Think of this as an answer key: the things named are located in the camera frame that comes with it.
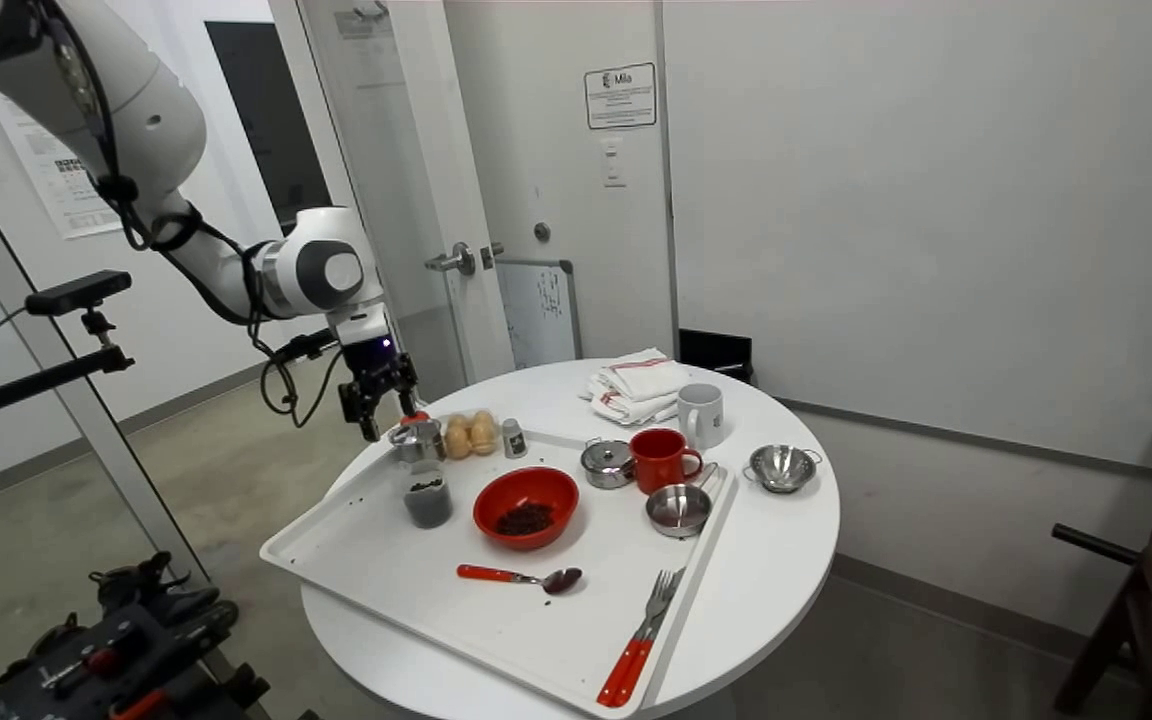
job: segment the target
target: sign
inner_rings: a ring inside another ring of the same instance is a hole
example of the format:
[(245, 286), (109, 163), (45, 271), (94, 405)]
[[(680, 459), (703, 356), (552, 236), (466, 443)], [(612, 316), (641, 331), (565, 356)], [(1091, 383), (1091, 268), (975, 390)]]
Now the sign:
[(657, 124), (657, 65), (585, 71), (585, 115), (592, 133)]

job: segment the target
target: red spoon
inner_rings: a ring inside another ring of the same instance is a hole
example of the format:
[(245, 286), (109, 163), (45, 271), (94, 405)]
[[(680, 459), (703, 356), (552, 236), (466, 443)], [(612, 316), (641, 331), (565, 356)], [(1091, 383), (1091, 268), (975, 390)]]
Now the red spoon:
[(565, 596), (568, 587), (579, 584), (579, 569), (560, 569), (547, 577), (525, 577), (525, 573), (488, 569), (488, 564), (456, 564), (456, 577), (488, 581), (488, 584), (541, 584), (547, 596)]

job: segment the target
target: small metal bowl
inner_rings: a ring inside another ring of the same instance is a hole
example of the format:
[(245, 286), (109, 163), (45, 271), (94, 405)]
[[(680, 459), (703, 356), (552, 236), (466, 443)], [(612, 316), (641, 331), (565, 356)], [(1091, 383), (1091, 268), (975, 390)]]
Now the small metal bowl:
[(766, 443), (750, 456), (753, 478), (772, 496), (792, 496), (816, 474), (816, 456), (788, 443)]
[(625, 486), (631, 483), (631, 452), (621, 440), (600, 440), (579, 452), (585, 478), (592, 486)]
[(703, 533), (712, 499), (695, 483), (664, 483), (647, 496), (644, 506), (660, 536), (689, 538)]

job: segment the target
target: mug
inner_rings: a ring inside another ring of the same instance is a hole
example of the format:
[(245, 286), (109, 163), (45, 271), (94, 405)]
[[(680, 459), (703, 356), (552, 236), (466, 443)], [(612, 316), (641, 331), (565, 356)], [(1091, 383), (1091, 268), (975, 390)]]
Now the mug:
[(629, 440), (631, 478), (641, 490), (657, 490), (676, 478), (692, 478), (703, 466), (703, 456), (673, 428), (647, 428)]
[(725, 440), (725, 390), (718, 383), (680, 386), (680, 431), (692, 447), (712, 447)]

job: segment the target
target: door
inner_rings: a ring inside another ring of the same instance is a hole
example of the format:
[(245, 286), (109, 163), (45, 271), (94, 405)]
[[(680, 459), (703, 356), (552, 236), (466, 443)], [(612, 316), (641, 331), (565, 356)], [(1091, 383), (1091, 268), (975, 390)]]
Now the door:
[(511, 369), (511, 344), (439, 0), (272, 2), (335, 204), (358, 204), (420, 386)]

